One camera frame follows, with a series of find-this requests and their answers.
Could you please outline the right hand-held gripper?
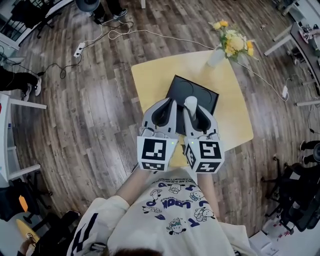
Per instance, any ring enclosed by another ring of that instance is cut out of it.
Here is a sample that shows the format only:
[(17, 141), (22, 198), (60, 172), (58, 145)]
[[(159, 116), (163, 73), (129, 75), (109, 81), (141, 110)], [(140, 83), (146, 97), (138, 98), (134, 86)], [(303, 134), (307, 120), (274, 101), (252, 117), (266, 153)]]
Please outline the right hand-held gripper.
[(197, 105), (195, 120), (184, 107), (183, 119), (186, 134), (184, 155), (190, 169), (196, 174), (217, 173), (225, 161), (225, 151), (217, 134), (216, 119), (201, 105)]

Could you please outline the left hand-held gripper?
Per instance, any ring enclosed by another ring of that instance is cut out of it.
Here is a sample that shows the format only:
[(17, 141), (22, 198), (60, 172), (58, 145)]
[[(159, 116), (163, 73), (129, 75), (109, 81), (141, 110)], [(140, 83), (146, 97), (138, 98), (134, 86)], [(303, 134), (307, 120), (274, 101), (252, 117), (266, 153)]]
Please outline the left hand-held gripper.
[(177, 102), (165, 98), (145, 113), (137, 137), (137, 161), (140, 169), (166, 172), (179, 141), (176, 134)]

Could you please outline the white cylinder object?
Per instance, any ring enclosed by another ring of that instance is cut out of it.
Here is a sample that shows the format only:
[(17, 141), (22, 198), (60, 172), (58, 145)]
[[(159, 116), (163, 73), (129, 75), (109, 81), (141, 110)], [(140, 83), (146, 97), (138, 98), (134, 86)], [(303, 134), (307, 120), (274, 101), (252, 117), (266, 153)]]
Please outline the white cylinder object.
[(189, 96), (184, 101), (184, 106), (187, 108), (190, 114), (190, 119), (192, 121), (196, 120), (198, 99), (195, 96)]

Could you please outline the black tray box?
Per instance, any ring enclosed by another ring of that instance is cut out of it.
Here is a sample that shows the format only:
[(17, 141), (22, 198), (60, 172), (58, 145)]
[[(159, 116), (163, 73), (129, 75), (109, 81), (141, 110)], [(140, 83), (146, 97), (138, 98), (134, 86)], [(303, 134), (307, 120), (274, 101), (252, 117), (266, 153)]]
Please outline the black tray box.
[(196, 97), (197, 103), (212, 115), (214, 114), (219, 94), (197, 83), (175, 75), (169, 87), (166, 97), (177, 103), (176, 133), (185, 136), (183, 108), (187, 97)]

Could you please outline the person's left forearm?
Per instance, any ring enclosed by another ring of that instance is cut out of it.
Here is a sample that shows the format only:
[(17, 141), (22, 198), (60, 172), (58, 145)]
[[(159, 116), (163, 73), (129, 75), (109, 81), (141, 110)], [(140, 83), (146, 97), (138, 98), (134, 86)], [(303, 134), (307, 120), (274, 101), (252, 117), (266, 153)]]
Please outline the person's left forearm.
[(115, 195), (124, 199), (131, 206), (144, 191), (145, 183), (150, 174), (149, 170), (135, 169)]

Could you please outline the person's right forearm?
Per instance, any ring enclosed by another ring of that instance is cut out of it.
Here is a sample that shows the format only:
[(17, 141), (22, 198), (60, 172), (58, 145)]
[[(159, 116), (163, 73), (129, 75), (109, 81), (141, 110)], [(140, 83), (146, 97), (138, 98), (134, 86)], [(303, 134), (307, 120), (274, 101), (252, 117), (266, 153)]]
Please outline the person's right forearm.
[(197, 174), (197, 184), (201, 189), (204, 197), (209, 203), (215, 218), (219, 221), (221, 220), (220, 209), (218, 204), (218, 199), (216, 196), (213, 175), (210, 173), (198, 173)]

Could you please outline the white vase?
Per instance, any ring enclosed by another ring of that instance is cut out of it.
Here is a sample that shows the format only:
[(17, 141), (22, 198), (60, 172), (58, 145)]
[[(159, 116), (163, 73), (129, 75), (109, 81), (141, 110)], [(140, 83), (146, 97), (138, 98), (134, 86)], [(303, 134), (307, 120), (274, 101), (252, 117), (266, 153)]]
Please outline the white vase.
[(225, 52), (221, 48), (217, 48), (213, 51), (213, 53), (210, 55), (207, 64), (215, 68), (220, 62), (222, 62), (225, 59)]

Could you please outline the yellow flower bouquet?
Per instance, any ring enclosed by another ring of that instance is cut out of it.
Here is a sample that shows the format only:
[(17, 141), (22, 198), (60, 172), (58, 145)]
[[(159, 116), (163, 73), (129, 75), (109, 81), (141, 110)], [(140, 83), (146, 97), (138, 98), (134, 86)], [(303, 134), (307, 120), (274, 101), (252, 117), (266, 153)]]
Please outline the yellow flower bouquet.
[(226, 59), (237, 61), (239, 55), (254, 57), (254, 41), (248, 40), (238, 30), (229, 27), (225, 20), (208, 23), (219, 34), (219, 45), (216, 50)]

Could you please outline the person's white printed shirt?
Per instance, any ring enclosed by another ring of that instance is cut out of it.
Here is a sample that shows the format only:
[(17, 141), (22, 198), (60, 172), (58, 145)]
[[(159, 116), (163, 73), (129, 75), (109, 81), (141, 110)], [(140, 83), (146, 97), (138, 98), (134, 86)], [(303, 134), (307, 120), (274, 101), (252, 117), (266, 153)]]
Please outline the person's white printed shirt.
[(246, 227), (220, 222), (184, 168), (151, 171), (139, 198), (96, 198), (66, 256), (256, 256)]

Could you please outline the white power strip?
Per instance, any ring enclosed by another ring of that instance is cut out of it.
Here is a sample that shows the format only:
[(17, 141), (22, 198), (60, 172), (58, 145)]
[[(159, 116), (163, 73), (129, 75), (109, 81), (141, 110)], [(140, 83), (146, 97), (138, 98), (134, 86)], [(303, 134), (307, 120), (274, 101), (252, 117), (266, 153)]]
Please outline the white power strip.
[(81, 53), (83, 52), (85, 46), (86, 46), (86, 43), (85, 43), (85, 42), (81, 42), (81, 43), (78, 45), (78, 47), (77, 47), (77, 49), (76, 49), (76, 51), (75, 51), (75, 53), (74, 53), (73, 56), (74, 56), (75, 58), (78, 58), (78, 57), (81, 55)]

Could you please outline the black office chair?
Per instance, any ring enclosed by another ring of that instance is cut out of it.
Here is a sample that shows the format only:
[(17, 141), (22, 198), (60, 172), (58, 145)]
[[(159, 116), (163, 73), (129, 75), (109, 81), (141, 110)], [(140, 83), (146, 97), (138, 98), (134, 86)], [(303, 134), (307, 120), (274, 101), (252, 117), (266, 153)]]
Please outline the black office chair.
[(288, 223), (292, 223), (299, 232), (312, 230), (320, 221), (320, 165), (304, 167), (300, 163), (284, 163), (281, 166), (277, 156), (273, 160), (276, 161), (277, 177), (261, 178), (261, 182), (274, 183), (265, 197), (278, 205), (265, 217), (270, 218), (277, 213), (279, 223), (291, 235), (294, 229)]
[(53, 6), (54, 0), (44, 2), (41, 7), (35, 6), (30, 0), (21, 0), (12, 9), (11, 20), (23, 23), (27, 29), (32, 29), (39, 24), (37, 38), (40, 39), (41, 31), (45, 26), (54, 28), (53, 25), (49, 24), (50, 19), (46, 17)]
[(39, 224), (48, 223), (49, 230), (39, 239), (31, 256), (67, 256), (68, 248), (74, 238), (76, 228), (69, 227), (79, 219), (80, 213), (69, 210), (61, 218), (49, 213)]

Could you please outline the dark grey table white legs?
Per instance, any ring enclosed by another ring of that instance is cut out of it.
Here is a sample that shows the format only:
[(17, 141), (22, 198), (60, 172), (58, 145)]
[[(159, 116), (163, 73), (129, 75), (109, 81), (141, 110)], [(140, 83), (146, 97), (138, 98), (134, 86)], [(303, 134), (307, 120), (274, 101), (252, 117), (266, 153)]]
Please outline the dark grey table white legs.
[(270, 55), (284, 44), (292, 41), (293, 45), (297, 47), (302, 54), (308, 68), (313, 75), (314, 83), (316, 84), (316, 90), (320, 96), (320, 66), (319, 57), (316, 55), (315, 50), (310, 43), (306, 43), (300, 34), (301, 27), (297, 22), (292, 23), (284, 31), (278, 34), (274, 39), (274, 44), (264, 52), (265, 56)]

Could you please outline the white packets red print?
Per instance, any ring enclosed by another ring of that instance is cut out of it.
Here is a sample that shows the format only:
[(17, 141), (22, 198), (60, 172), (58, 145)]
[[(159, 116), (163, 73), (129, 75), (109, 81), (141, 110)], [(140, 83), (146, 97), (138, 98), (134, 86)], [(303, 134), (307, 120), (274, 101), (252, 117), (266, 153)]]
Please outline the white packets red print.
[(281, 218), (275, 216), (266, 221), (262, 227), (262, 231), (271, 239), (279, 240), (286, 236), (292, 235), (295, 231), (293, 223), (283, 224)]

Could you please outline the grey round-backed chair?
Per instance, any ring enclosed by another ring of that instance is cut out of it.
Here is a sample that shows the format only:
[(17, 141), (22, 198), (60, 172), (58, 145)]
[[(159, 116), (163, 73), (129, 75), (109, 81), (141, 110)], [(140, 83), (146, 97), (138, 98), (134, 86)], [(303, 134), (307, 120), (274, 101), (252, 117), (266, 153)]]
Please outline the grey round-backed chair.
[(92, 13), (99, 5), (100, 0), (74, 0), (77, 8), (85, 13)]

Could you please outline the black backpack orange patch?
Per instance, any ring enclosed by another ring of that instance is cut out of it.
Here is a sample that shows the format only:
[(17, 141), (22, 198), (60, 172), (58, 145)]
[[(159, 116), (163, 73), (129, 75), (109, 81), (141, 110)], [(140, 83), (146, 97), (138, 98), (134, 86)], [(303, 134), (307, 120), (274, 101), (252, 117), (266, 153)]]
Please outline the black backpack orange patch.
[(20, 178), (11, 180), (8, 187), (0, 188), (0, 219), (8, 222), (19, 213), (40, 214), (39, 204), (31, 187)]

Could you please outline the black metal railing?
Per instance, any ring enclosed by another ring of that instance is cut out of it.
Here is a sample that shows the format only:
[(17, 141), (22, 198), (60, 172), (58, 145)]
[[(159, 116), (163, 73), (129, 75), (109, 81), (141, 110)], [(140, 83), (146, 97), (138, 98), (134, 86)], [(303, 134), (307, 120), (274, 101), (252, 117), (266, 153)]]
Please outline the black metal railing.
[(0, 13), (0, 33), (14, 42), (22, 40), (23, 36), (30, 31), (25, 25), (27, 18), (27, 14), (20, 12), (10, 14), (9, 17)]

